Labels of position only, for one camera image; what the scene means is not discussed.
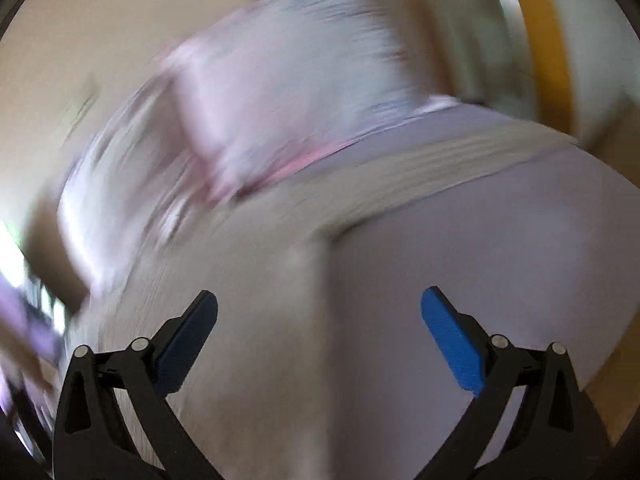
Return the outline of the cream cable knit sweater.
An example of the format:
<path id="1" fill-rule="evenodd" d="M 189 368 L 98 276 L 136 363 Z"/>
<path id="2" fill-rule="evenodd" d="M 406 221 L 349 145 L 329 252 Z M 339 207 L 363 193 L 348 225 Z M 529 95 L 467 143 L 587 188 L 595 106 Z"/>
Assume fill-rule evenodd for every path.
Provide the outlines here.
<path id="1" fill-rule="evenodd" d="M 213 292 L 218 326 L 170 399 L 171 413 L 232 478 L 328 478 L 334 380 L 322 283 L 332 237 L 571 143 L 536 122 L 509 120 L 361 162 L 338 154 L 336 168 L 220 206 L 166 245 L 144 248 L 114 292 L 88 302 L 70 340 L 118 349 Z"/>

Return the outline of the lavender bed sheet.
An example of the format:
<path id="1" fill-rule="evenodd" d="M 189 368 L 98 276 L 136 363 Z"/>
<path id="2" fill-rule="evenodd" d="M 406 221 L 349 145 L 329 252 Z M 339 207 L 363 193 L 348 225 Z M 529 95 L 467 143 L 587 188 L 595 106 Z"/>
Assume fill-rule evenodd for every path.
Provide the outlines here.
<path id="1" fill-rule="evenodd" d="M 471 401 L 421 320 L 424 289 L 520 346 L 566 342 L 586 382 L 638 306 L 639 191 L 562 148 L 367 221 L 338 243 L 330 274 L 338 423 L 292 475 L 409 478 Z"/>

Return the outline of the pink floral pillow rear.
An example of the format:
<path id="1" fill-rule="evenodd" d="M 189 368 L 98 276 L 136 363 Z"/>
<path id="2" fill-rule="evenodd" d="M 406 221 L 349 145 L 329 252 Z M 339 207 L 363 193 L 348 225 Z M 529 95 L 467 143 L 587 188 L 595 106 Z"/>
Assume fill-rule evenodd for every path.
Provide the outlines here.
<path id="1" fill-rule="evenodd" d="M 145 246 L 163 246 L 238 188 L 202 153 L 176 78 L 152 77 L 74 161 L 58 200 L 58 228 L 81 281 L 102 296 L 126 280 Z"/>

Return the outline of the pink floral pillow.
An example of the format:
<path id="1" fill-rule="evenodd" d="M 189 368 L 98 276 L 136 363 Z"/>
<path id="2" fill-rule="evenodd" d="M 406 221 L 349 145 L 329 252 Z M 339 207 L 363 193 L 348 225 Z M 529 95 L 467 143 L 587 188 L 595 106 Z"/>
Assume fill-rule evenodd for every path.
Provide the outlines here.
<path id="1" fill-rule="evenodd" d="M 413 0 L 258 0 L 162 66 L 217 202 L 456 102 Z"/>
<path id="2" fill-rule="evenodd" d="M 58 200 L 58 228 L 81 281 L 102 296 L 126 280 L 145 246 L 163 246 L 238 188 L 202 153 L 176 78 L 152 77 L 74 161 Z"/>

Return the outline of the wooden framed wardrobe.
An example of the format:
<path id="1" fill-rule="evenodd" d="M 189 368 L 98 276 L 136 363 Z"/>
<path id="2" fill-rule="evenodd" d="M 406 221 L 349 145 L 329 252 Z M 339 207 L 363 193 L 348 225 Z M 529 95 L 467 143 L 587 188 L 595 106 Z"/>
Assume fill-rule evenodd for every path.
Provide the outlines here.
<path id="1" fill-rule="evenodd" d="M 639 38 L 620 0 L 385 0 L 420 81 L 593 146 L 639 135 Z"/>

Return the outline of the pink floral pillow front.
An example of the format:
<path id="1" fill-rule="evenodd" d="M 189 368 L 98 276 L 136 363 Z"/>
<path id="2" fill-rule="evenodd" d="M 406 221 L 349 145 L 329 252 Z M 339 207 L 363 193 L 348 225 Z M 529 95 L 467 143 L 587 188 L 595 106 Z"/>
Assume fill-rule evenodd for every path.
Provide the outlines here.
<path id="1" fill-rule="evenodd" d="M 162 66 L 217 202 L 456 102 L 413 0 L 258 0 Z"/>

